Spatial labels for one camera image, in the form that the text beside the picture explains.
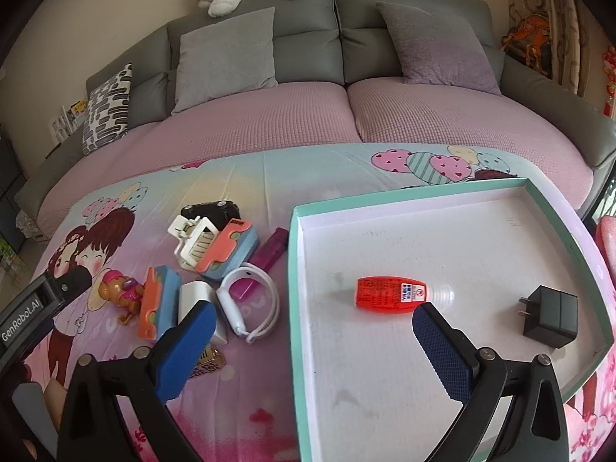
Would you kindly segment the pink brown puppy figure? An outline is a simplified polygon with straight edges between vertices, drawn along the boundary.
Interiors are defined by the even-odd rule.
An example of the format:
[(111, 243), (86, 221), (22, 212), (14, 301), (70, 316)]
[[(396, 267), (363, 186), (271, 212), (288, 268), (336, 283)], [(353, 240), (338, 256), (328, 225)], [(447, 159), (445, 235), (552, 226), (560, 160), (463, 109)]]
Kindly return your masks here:
[(140, 314), (144, 286), (134, 278), (111, 269), (103, 274), (98, 295), (103, 300), (114, 303), (115, 306), (125, 310), (125, 313), (118, 317), (118, 322), (128, 325)]

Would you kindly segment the black power adapter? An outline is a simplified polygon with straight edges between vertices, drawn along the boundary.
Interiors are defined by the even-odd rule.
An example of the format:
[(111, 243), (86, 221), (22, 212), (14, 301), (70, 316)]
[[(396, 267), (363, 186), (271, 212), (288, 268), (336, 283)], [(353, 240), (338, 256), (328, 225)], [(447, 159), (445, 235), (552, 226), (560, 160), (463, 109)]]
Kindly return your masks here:
[(521, 297), (524, 309), (522, 335), (551, 348), (562, 348), (578, 336), (578, 298), (567, 292), (539, 286)]

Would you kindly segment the blue orange toy block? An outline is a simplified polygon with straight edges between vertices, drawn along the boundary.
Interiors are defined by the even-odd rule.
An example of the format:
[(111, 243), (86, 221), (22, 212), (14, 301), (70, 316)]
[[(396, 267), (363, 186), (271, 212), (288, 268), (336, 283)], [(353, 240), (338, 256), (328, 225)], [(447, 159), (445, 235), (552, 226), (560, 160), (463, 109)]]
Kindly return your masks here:
[(157, 341), (165, 331), (176, 326), (181, 285), (182, 280), (173, 268), (166, 265), (148, 268), (138, 320), (139, 338)]
[(206, 280), (222, 281), (239, 268), (259, 246), (259, 237), (252, 222), (231, 219), (216, 236), (195, 267)]

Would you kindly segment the gold black patterned lighter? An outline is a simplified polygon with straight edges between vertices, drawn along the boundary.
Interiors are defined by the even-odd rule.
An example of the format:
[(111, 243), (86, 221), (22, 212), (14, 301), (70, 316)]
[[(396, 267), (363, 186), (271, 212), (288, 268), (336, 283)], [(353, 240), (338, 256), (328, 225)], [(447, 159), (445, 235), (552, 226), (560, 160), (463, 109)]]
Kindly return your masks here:
[(213, 344), (209, 343), (198, 358), (190, 378), (221, 371), (226, 366), (226, 358)]

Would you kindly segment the white power adapter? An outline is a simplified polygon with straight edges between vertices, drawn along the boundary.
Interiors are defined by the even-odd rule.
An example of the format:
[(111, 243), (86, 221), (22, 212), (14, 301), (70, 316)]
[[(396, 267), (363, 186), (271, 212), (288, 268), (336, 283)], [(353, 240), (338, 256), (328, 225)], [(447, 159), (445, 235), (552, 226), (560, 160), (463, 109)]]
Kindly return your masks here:
[(226, 324), (223, 322), (223, 313), (219, 305), (215, 290), (205, 281), (191, 281), (179, 287), (179, 299), (177, 300), (177, 322), (188, 315), (191, 309), (199, 302), (205, 300), (214, 306), (216, 310), (216, 325), (211, 343), (215, 346), (228, 344)]

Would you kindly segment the white hair claw clip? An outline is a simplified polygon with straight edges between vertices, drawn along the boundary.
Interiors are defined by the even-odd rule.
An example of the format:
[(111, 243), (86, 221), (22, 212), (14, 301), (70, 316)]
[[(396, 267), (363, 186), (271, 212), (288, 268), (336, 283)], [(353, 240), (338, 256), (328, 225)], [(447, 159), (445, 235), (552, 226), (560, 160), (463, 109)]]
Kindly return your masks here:
[(219, 235), (219, 229), (209, 218), (188, 219), (182, 215), (174, 218), (167, 231), (179, 242), (174, 249), (179, 267), (188, 271), (195, 271)]

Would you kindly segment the red glue bottle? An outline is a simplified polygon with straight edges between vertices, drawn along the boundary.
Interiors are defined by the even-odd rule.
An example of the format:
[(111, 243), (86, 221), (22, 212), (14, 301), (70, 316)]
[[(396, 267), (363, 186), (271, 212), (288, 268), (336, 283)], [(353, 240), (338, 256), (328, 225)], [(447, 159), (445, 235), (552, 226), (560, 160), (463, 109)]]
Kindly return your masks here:
[(428, 285), (400, 276), (367, 276), (357, 281), (354, 303), (360, 310), (401, 315), (412, 313), (424, 303), (446, 310), (454, 299), (454, 291), (448, 285)]

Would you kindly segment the purple lighter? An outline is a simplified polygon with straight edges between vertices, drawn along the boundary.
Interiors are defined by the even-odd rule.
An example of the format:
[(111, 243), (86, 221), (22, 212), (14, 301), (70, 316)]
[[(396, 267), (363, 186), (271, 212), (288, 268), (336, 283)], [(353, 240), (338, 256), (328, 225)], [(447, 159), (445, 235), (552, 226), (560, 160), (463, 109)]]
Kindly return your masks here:
[[(248, 259), (248, 263), (262, 269), (268, 273), (277, 263), (288, 245), (289, 231), (285, 228), (276, 228), (269, 238), (257, 248), (253, 255)], [(245, 300), (250, 296), (255, 288), (259, 286), (258, 281), (244, 280), (236, 281), (230, 288), (233, 299)]]

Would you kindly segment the white smart watch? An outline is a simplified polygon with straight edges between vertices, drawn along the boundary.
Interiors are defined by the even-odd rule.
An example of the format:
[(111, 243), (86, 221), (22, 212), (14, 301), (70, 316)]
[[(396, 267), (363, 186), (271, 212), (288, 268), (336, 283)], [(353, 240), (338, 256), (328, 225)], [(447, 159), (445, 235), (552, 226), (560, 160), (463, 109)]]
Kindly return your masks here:
[[(241, 299), (232, 295), (232, 289), (241, 281), (251, 281), (257, 287)], [(281, 298), (269, 274), (250, 263), (232, 270), (216, 289), (216, 297), (232, 332), (245, 343), (267, 337), (279, 321)]]

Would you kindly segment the black toy car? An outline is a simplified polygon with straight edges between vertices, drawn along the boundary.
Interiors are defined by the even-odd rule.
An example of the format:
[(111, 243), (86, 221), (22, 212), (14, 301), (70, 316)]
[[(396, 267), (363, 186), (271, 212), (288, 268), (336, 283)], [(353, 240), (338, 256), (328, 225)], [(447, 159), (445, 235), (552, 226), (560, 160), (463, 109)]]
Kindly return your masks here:
[(208, 218), (217, 231), (222, 231), (232, 219), (241, 218), (238, 206), (230, 200), (187, 204), (179, 213), (190, 220)]

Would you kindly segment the cartoon print pink blanket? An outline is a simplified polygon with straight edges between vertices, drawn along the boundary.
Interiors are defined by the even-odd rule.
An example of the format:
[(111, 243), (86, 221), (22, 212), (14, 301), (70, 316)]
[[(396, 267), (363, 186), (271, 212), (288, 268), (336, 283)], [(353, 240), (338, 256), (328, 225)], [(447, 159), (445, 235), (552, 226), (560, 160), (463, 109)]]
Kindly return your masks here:
[(531, 161), (343, 144), (75, 203), (27, 357), (60, 461), (588, 461), (615, 267)]

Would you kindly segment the books and white rack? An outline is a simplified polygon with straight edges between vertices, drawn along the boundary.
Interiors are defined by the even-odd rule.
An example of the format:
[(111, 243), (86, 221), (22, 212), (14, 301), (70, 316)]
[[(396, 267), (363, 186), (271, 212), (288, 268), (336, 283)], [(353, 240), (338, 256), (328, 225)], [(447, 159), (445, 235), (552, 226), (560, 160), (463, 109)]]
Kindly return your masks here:
[(63, 143), (74, 134), (87, 119), (88, 100), (82, 99), (69, 107), (61, 106), (60, 113), (48, 123), (49, 132), (54, 144)]

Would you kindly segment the black white patterned cushion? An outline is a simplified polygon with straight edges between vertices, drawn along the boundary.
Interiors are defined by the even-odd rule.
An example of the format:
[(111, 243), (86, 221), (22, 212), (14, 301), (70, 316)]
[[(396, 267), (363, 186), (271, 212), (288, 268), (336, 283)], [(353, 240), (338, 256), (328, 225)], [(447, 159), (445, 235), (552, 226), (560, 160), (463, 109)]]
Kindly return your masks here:
[(85, 156), (125, 135), (129, 124), (131, 89), (132, 64), (127, 63), (91, 92), (82, 131), (82, 152)]

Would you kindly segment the red hanging ornament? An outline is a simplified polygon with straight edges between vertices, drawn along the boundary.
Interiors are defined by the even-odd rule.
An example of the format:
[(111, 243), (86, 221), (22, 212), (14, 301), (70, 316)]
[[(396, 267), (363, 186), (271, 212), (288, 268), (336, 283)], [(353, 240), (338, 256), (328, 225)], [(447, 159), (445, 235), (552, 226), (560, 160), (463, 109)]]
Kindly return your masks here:
[(601, 57), (603, 60), (603, 73), (607, 76), (607, 100), (604, 104), (603, 113), (611, 118), (615, 119), (615, 100), (616, 100), (616, 50), (612, 44), (608, 45), (608, 48)]

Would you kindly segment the grey sofa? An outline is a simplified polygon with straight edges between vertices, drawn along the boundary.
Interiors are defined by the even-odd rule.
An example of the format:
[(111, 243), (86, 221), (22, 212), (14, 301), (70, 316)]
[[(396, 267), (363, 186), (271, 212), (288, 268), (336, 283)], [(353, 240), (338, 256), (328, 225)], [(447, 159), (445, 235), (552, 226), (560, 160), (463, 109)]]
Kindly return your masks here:
[[(276, 8), (274, 21), (274, 58), (277, 81), (282, 84), (324, 82), (349, 87), (371, 78), (401, 76), (402, 70), (375, 6), (376, 0), (248, 0), (240, 3), (239, 13), (261, 8)], [(585, 163), (573, 165), (571, 175), (582, 170), (593, 172), (592, 187), (580, 210), (590, 214), (614, 167), (615, 122), (600, 115), (585, 100), (573, 100), (573, 94), (553, 81), (497, 50), (493, 37), (492, 15), (482, 0), (395, 0), (396, 3), (456, 13), (466, 19), (484, 47), (499, 87), (515, 100), (550, 122), (575, 146), (575, 156)], [(179, 39), (189, 30), (214, 24), (204, 10), (168, 22), (120, 54), (85, 82), (88, 94), (126, 63), (132, 63), (132, 93), (129, 129), (164, 120), (170, 116), (179, 63)], [(69, 142), (60, 144), (41, 164), (16, 195), (17, 206), (32, 220), (38, 220), (49, 192), (84, 156), (78, 128)], [(555, 184), (573, 185), (573, 176), (556, 169), (564, 164), (536, 163)]]

